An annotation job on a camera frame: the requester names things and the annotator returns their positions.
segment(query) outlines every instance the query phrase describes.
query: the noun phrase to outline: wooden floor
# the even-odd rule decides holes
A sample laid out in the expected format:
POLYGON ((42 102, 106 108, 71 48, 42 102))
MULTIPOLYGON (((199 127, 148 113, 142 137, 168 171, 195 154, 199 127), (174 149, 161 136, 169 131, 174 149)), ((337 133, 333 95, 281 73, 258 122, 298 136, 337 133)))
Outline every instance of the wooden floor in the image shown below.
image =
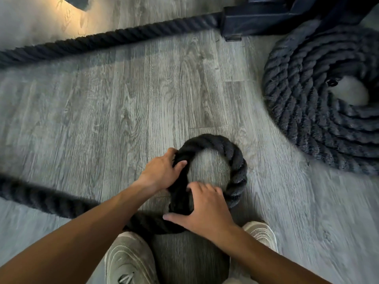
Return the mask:
MULTIPOLYGON (((0 0, 0 50, 217 12, 241 0, 0 0)), ((263 219, 284 256, 333 283, 377 283, 379 178, 330 169, 278 131, 262 101, 278 36, 226 43, 218 31, 0 71, 0 172, 106 200, 151 158, 202 133, 237 143, 248 186, 235 221, 263 219)), ((227 182, 201 153, 192 180, 227 182)), ((142 209, 164 212, 162 193, 142 209)), ((0 265, 67 220, 0 200, 0 265)), ((191 233, 152 240, 161 283, 221 283, 229 258, 191 233)), ((104 282, 101 262, 90 283, 104 282)))

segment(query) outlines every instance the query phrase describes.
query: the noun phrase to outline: shoe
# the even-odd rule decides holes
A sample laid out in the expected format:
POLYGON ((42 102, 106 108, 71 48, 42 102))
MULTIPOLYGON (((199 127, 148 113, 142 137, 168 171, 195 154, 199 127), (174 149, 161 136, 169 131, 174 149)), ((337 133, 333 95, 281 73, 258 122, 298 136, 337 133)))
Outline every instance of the shoe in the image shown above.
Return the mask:
MULTIPOLYGON (((260 243, 266 245, 275 252, 278 252, 275 234, 266 223, 251 221, 246 223, 242 229, 260 243)), ((249 273, 232 258, 230 258, 229 278, 239 279, 242 283, 252 282, 249 273)))
POLYGON ((118 235, 105 254, 106 284, 159 284, 154 256, 139 235, 118 235))

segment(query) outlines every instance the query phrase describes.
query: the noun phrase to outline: rope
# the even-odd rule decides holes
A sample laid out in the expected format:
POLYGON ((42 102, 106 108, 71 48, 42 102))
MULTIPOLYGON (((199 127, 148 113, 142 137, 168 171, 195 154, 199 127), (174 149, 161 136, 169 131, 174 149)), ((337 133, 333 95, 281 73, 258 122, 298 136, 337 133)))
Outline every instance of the rope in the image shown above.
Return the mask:
POLYGON ((173 19, 135 28, 118 29, 75 39, 60 40, 0 52, 0 68, 55 60, 158 37, 199 32, 220 27, 221 13, 173 19))
MULTIPOLYGON (((190 163, 199 151, 210 148, 218 151, 230 165, 230 180, 224 192, 225 200, 229 208, 239 202, 241 194, 247 182, 246 161, 241 150, 221 135, 202 134, 187 140, 177 152, 173 166, 178 162, 187 160, 188 164, 180 173, 177 181, 168 188, 171 195, 170 212, 189 215, 190 195, 186 188, 188 185, 187 173, 190 163)), ((78 198, 53 189, 32 185, 7 175, 0 175, 0 197, 40 211, 55 214, 60 217, 73 219, 85 213, 100 203, 78 198)), ((134 231, 140 235, 180 233, 184 228, 165 221, 162 215, 137 212, 125 230, 134 231)))
POLYGON ((379 174, 379 104, 352 106, 327 81, 355 76, 378 98, 379 33, 338 25, 315 33, 311 20, 278 41, 263 76, 267 107, 302 152, 333 168, 379 174))

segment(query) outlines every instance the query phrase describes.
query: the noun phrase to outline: hand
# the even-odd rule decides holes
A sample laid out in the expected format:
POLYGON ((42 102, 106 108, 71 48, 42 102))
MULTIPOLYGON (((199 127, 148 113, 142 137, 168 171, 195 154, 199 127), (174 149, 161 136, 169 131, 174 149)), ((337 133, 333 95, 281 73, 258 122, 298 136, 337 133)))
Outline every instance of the hand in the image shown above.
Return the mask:
POLYGON ((211 184, 191 182, 194 210, 186 216, 168 213, 163 219, 179 224, 212 242, 225 229, 235 226, 222 190, 211 184))
POLYGON ((168 188, 178 179, 180 172, 187 165, 187 161, 181 161, 173 167, 175 148, 169 148, 163 156, 153 158, 146 164, 145 170, 138 178, 138 182, 151 187, 154 192, 168 188))

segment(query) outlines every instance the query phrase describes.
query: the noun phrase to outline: beige sneaker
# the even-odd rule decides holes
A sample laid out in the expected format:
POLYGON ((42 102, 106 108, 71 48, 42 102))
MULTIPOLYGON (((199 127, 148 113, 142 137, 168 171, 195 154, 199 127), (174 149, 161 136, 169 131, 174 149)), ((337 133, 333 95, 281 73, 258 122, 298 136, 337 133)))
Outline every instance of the beige sneaker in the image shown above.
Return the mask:
MULTIPOLYGON (((275 234, 266 223, 251 221, 246 223, 242 229, 260 243, 278 252, 275 234)), ((250 279, 249 273, 232 258, 230 258, 229 278, 238 279, 241 283, 255 283, 250 279)))
POLYGON ((154 256, 139 235, 118 235, 105 254, 106 284, 159 284, 154 256))

